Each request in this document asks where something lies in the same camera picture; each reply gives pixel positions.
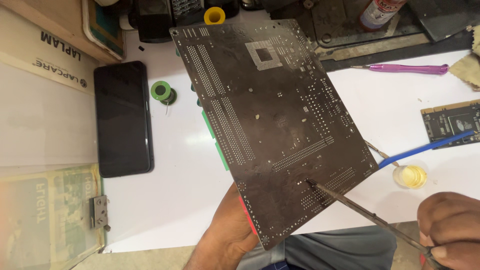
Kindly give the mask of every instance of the motherboard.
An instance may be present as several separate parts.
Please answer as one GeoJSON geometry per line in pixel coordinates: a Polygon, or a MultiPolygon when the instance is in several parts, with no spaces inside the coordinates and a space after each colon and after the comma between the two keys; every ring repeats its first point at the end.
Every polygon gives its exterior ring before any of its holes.
{"type": "Polygon", "coordinates": [[[378,170],[297,21],[170,33],[265,250],[378,170]]]}

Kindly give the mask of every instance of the white table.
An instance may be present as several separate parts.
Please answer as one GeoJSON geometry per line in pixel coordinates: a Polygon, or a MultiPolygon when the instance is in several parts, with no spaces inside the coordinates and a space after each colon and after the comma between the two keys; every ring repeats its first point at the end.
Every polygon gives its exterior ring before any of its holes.
{"type": "MultiPolygon", "coordinates": [[[[269,19],[260,12],[241,12],[235,21],[269,19]]],[[[453,64],[468,51],[394,61],[406,65],[453,64]]],[[[208,227],[221,198],[232,184],[205,121],[197,95],[173,42],[140,43],[127,34],[127,59],[147,66],[148,83],[163,80],[178,93],[165,106],[150,98],[155,169],[148,174],[104,180],[111,231],[104,252],[125,252],[195,245],[208,227]]],[[[388,74],[348,69],[328,73],[363,138],[394,155],[429,142],[420,110],[480,98],[448,73],[388,74]]],[[[429,150],[400,160],[428,174],[419,190],[394,183],[393,165],[374,173],[348,197],[388,222],[413,221],[417,207],[440,191],[460,192],[480,199],[477,163],[480,143],[429,150]]],[[[311,233],[372,225],[366,218],[336,202],[294,233],[311,233]]]]}

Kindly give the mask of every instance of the beige cleaning cloth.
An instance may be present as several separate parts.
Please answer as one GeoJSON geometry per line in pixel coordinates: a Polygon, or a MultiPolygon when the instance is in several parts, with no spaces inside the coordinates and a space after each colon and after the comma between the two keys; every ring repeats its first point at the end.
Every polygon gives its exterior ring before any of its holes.
{"type": "Polygon", "coordinates": [[[480,25],[473,28],[471,53],[450,67],[450,73],[470,83],[474,90],[480,91],[480,25]]]}

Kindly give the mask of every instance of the yellow tape roll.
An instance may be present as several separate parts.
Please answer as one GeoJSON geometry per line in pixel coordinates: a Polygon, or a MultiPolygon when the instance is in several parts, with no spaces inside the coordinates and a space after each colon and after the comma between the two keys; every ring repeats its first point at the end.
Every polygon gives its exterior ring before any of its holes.
{"type": "Polygon", "coordinates": [[[225,21],[225,12],[219,7],[211,7],[205,11],[204,21],[208,25],[221,25],[225,21]]]}

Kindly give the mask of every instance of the spray can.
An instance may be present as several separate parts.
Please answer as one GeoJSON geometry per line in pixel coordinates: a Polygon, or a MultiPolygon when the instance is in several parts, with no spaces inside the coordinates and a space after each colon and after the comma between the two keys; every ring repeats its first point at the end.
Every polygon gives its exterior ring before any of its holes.
{"type": "Polygon", "coordinates": [[[360,14],[360,25],[366,31],[378,30],[386,24],[407,0],[372,0],[360,14]]]}

